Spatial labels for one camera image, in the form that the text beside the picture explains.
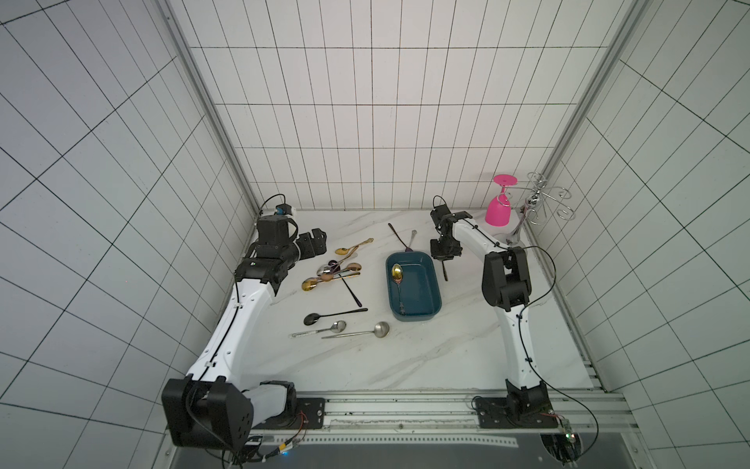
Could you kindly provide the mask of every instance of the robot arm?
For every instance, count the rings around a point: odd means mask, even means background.
[[[517,422],[522,416],[551,408],[547,386],[532,370],[536,363],[527,359],[534,357],[529,331],[528,311],[519,317],[529,304],[531,280],[526,252],[522,248],[510,248],[497,241],[477,224],[470,221],[467,212],[451,213],[447,205],[436,207],[430,216],[440,234],[430,242],[432,257],[450,260],[460,256],[468,248],[484,262],[481,291],[500,320],[505,356],[508,360],[509,416]],[[520,333],[524,337],[521,343]]]
[[[297,238],[293,216],[294,209],[283,203],[258,219],[258,240],[235,271],[229,304],[214,334],[187,375],[167,381],[161,399],[176,446],[236,454],[260,422],[296,418],[293,383],[266,381],[252,389],[237,388],[247,337],[289,269],[300,259],[326,252],[326,234],[316,228],[312,236]]]

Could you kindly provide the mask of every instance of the silver spoon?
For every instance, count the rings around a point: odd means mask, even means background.
[[[364,335],[364,334],[375,334],[375,337],[383,338],[388,335],[390,330],[391,330],[391,327],[388,325],[388,323],[386,323],[385,321],[380,321],[378,324],[375,324],[375,330],[365,331],[365,332],[349,332],[347,334],[338,334],[338,335],[326,335],[321,338],[351,337],[352,335]]]
[[[347,328],[347,322],[346,321],[336,321],[333,323],[333,326],[329,327],[328,329],[318,329],[317,331],[304,331],[304,332],[295,332],[294,334],[289,334],[289,337],[302,337],[303,335],[311,335],[311,334],[317,334],[320,332],[334,332],[338,334],[339,332],[343,331]]]

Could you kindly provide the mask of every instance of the marble table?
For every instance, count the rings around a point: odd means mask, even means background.
[[[472,212],[475,221],[489,233],[497,228],[484,222],[482,211]],[[355,391],[373,389],[505,389],[506,356],[500,323],[481,292],[482,262],[470,251],[446,261],[449,281],[435,262],[442,296],[442,309],[432,319],[401,322],[392,314],[386,295],[385,261],[404,247],[388,222],[408,242],[411,230],[418,234],[412,244],[417,251],[430,251],[435,232],[429,211],[298,212],[300,231],[319,227],[328,234],[328,252],[303,260],[289,271],[273,305],[259,317],[247,340],[250,347],[242,359],[242,385],[263,380],[288,380],[297,390]],[[384,320],[391,332],[383,339],[374,335],[322,340],[321,335],[290,338],[291,332],[313,327],[302,323],[309,313],[325,314],[357,308],[341,281],[322,284],[304,292],[302,281],[315,276],[317,268],[338,259],[337,248],[350,247],[367,238],[355,259],[361,275],[347,280],[369,311],[321,318],[314,326],[323,329],[334,320],[346,321],[347,332],[372,330]],[[549,285],[535,255],[529,256],[532,295],[535,299]],[[587,388],[591,381],[552,295],[534,304],[529,312],[532,341],[541,375],[555,387]]]

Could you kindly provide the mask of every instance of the blue tray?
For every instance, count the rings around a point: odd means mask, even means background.
[[[393,264],[400,264],[403,270],[401,281],[401,302],[404,314],[398,304],[398,286],[391,277]],[[424,252],[397,252],[385,260],[385,276],[388,282],[388,300],[391,311],[400,321],[428,320],[440,311],[443,301],[437,286],[435,265]]]

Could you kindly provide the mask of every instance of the spoon handle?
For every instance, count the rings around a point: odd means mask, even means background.
[[[312,335],[312,334],[317,334],[319,332],[325,332],[325,331],[330,331],[330,329],[318,329],[317,331],[295,332],[294,334],[289,334],[289,337],[291,338],[302,337],[303,335]]]
[[[364,331],[364,332],[348,332],[346,334],[336,334],[336,335],[324,335],[321,338],[334,338],[334,337],[351,337],[352,335],[364,335],[364,334],[372,334],[372,331]]]

